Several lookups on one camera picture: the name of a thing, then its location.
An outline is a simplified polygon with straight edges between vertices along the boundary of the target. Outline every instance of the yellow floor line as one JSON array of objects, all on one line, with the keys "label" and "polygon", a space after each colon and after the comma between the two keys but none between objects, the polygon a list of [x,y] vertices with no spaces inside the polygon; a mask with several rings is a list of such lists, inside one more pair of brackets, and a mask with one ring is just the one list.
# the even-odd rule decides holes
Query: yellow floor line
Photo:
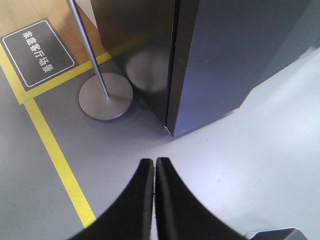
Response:
[{"label": "yellow floor line", "polygon": [[[104,53],[101,54],[100,56],[98,56],[97,58],[97,62],[98,64],[104,63],[107,60],[111,59],[111,56],[109,55],[109,53]],[[46,91],[53,89],[57,86],[59,86],[60,84],[63,84],[67,81],[69,81],[70,79],[73,79],[74,77],[83,74],[84,72],[88,71],[92,69],[92,64],[90,61],[87,61],[79,66],[74,67],[73,69],[60,74],[59,76],[56,76],[52,79],[50,79],[49,81],[44,82],[43,84],[36,86],[35,88],[32,88],[29,91],[26,91],[20,95],[18,95],[16,98],[19,102],[19,104],[23,104],[27,101],[29,101],[30,99],[34,99],[35,97],[39,96],[40,94],[45,93]]]},{"label": "yellow floor line", "polygon": [[[98,64],[102,64],[108,60],[110,60],[112,57],[108,52],[105,52],[98,56],[96,58]],[[4,48],[0,44],[0,65],[2,65],[3,71],[6,74],[6,76],[11,76],[11,78],[14,78],[12,81],[10,81],[11,88],[14,92],[14,95],[16,99],[18,100],[19,104],[24,104],[27,101],[34,99],[35,97],[49,91],[50,89],[53,89],[60,84],[63,84],[74,77],[83,74],[84,72],[92,69],[92,64],[90,61],[87,61],[79,66],[74,67],[73,69],[60,74],[59,76],[56,76],[41,85],[38,85],[34,88],[32,88],[29,91],[25,91],[25,88],[23,87],[18,75],[16,74],[16,71],[14,67],[12,66]]]},{"label": "yellow floor line", "polygon": [[[102,54],[101,56],[97,57],[99,63],[110,59],[110,55],[108,53]],[[83,224],[84,227],[89,226],[92,222],[96,220],[96,216],[92,211],[84,193],[82,192],[74,173],[72,172],[62,150],[59,147],[47,121],[45,120],[44,116],[42,115],[36,101],[33,99],[34,97],[38,96],[41,93],[48,91],[51,88],[56,87],[58,84],[64,83],[69,79],[76,76],[76,74],[81,74],[82,71],[87,71],[88,69],[92,68],[91,63],[86,62],[78,67],[76,67],[64,75],[57,83],[53,83],[56,78],[53,78],[51,83],[45,85],[45,87],[38,86],[37,90],[31,92],[32,94],[25,91],[23,85],[20,82],[20,79],[13,68],[11,62],[9,61],[7,54],[5,53],[4,49],[0,45],[0,65],[6,75],[9,84],[12,88],[14,95],[20,100],[22,100],[21,104],[24,104],[29,116],[38,131],[42,142],[58,172],[61,181],[71,199],[71,202],[74,205],[74,208]]]},{"label": "yellow floor line", "polygon": [[25,102],[24,106],[51,157],[55,169],[58,172],[67,193],[69,194],[83,226],[88,227],[96,220],[95,214],[82,192],[76,177],[61,151],[47,121],[42,115],[34,99]]}]

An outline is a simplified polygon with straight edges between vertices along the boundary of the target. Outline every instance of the black sign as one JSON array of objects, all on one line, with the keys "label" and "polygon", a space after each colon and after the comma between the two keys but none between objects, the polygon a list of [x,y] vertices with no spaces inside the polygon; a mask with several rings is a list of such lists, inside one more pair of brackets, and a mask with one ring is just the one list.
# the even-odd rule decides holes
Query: black sign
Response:
[{"label": "black sign", "polygon": [[2,44],[28,88],[77,65],[47,18],[4,36]]}]

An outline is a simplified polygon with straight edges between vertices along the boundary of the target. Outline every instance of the black plastic part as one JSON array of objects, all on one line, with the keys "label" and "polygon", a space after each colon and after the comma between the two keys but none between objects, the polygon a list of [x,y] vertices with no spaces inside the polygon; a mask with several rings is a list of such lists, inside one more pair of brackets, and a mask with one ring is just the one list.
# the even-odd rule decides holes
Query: black plastic part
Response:
[{"label": "black plastic part", "polygon": [[245,240],[195,198],[165,157],[156,161],[155,215],[159,240]]},{"label": "black plastic part", "polygon": [[153,161],[142,159],[116,201],[91,226],[70,240],[148,240],[153,189]]},{"label": "black plastic part", "polygon": [[286,228],[271,231],[261,231],[250,240],[308,240],[297,228]]}]

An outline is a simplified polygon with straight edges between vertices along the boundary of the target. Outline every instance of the metal object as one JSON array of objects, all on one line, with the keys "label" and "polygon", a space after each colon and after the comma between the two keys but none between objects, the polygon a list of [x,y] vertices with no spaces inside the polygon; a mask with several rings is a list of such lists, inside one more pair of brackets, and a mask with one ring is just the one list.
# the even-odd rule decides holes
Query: metal object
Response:
[{"label": "metal object", "polygon": [[67,0],[67,2],[95,73],[95,76],[86,81],[80,90],[80,107],[94,119],[104,121],[116,119],[131,105],[132,86],[123,76],[101,73],[77,4],[75,0]]},{"label": "metal object", "polygon": [[255,233],[250,240],[308,240],[297,228],[285,228]]},{"label": "metal object", "polygon": [[97,120],[112,120],[123,115],[133,99],[133,91],[127,79],[115,73],[103,73],[109,97],[105,97],[96,76],[87,80],[79,94],[82,110]]}]

